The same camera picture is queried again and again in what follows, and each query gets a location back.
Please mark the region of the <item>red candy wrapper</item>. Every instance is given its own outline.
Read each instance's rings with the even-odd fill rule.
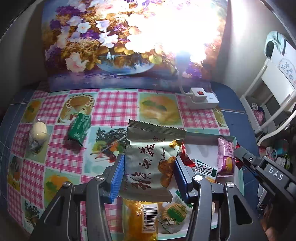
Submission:
[[[188,154],[186,152],[186,147],[184,144],[181,145],[181,148],[178,154],[185,166],[195,167],[194,162],[191,161],[191,159],[188,157]]]
[[[235,155],[234,155],[234,157],[235,157],[235,165],[240,170],[242,168],[242,166],[244,165],[244,163],[240,159],[238,159]]]

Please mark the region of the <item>snack package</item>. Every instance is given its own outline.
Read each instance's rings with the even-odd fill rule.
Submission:
[[[124,241],[157,240],[158,205],[123,199]]]
[[[268,157],[270,160],[274,161],[272,146],[266,147],[266,157]]]
[[[48,136],[45,120],[40,118],[34,121],[29,131],[28,150],[36,154],[39,153],[39,150],[43,143],[48,139]]]
[[[186,204],[176,191],[171,203],[162,203],[159,207],[158,222],[163,227],[164,233],[176,233],[187,229],[192,213],[192,204]]]
[[[171,202],[167,187],[185,135],[185,130],[130,120],[120,196],[137,201]]]
[[[83,146],[83,141],[90,126],[91,116],[78,113],[77,118],[75,118],[70,130],[68,131],[68,139],[74,140],[78,142],[80,146]]]
[[[201,175],[205,177],[209,182],[216,183],[216,177],[217,177],[217,170],[213,167],[210,167],[209,165],[196,160],[195,161],[196,168],[194,170],[194,173],[196,175]]]
[[[186,152],[186,147],[185,147],[184,144],[181,145],[181,148],[179,150],[178,155],[180,156],[180,158],[181,158],[181,160],[182,160],[182,162],[184,163],[185,166],[188,166],[188,167],[191,167],[191,168],[195,167],[194,161],[192,161],[188,157],[188,154]]]
[[[266,148],[259,146],[259,156],[264,157],[266,156]]]
[[[234,146],[232,142],[218,137],[218,176],[233,175],[234,172]]]

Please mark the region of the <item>white wall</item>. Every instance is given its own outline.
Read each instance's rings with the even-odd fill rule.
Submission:
[[[37,0],[26,9],[0,41],[0,114],[22,86],[46,79],[41,42],[42,2]]]
[[[267,34],[277,30],[289,35],[260,0],[229,1],[231,8],[214,80],[229,86],[240,97],[263,66]]]

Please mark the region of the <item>power strip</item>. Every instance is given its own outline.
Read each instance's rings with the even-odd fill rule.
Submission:
[[[189,93],[192,94],[186,96],[186,103],[190,109],[212,109],[219,104],[215,94],[212,92],[205,92],[203,88],[191,88]]]

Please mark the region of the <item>white power cord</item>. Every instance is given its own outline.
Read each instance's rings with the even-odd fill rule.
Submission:
[[[188,68],[190,63],[190,54],[186,51],[181,51],[177,53],[176,56],[176,67],[178,70],[178,81],[179,81],[179,89],[183,95],[192,96],[193,93],[186,93],[182,87],[182,73]]]

